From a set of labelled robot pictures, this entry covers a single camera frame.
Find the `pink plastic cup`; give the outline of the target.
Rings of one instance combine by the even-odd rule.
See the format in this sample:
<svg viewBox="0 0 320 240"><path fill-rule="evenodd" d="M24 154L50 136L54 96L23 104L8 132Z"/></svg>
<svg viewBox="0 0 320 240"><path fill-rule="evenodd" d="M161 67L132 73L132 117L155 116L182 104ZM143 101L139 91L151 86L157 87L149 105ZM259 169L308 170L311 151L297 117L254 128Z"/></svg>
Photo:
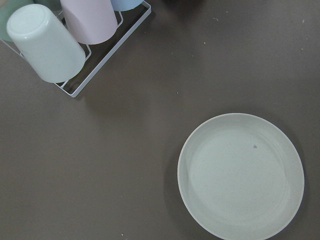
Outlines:
<svg viewBox="0 0 320 240"><path fill-rule="evenodd" d="M81 44L96 45L109 40L118 21L109 0L61 0L67 29Z"/></svg>

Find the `white plastic cup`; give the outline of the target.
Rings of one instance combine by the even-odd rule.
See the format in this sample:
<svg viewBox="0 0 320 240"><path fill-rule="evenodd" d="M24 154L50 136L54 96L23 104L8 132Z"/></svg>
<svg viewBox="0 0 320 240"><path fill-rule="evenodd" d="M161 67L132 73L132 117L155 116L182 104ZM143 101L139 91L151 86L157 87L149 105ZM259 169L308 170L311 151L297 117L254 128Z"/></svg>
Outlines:
<svg viewBox="0 0 320 240"><path fill-rule="evenodd" d="M17 9L6 30L25 60L48 83L75 77L86 62L86 54L54 13L41 4Z"/></svg>

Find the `round beige plate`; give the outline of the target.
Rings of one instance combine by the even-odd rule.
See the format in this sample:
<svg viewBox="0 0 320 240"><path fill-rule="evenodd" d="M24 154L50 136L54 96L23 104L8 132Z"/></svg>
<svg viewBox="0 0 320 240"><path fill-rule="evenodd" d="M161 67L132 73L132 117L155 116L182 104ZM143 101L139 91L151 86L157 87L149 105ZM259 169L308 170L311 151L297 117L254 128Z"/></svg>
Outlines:
<svg viewBox="0 0 320 240"><path fill-rule="evenodd" d="M302 203L305 176L290 139L271 122L227 113L201 123L177 163L181 199L193 219L224 240L266 240Z"/></svg>

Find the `blue plastic cup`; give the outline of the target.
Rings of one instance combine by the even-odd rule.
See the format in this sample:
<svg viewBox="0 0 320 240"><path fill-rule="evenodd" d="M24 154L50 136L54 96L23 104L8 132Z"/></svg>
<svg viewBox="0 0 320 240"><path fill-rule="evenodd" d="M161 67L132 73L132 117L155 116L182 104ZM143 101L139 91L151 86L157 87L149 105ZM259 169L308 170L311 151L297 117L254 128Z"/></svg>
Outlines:
<svg viewBox="0 0 320 240"><path fill-rule="evenodd" d="M132 10L142 2L143 0L111 0L112 7L117 12Z"/></svg>

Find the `green plastic cup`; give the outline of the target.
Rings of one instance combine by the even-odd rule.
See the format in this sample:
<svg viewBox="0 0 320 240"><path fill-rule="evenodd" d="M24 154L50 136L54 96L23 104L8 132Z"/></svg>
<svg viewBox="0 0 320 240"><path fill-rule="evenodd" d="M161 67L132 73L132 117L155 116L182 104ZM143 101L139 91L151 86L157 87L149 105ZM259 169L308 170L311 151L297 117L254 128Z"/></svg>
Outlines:
<svg viewBox="0 0 320 240"><path fill-rule="evenodd" d="M33 0L7 0L0 5L0 38L2 40L12 42L7 32L7 22L10 16L19 8L33 3Z"/></svg>

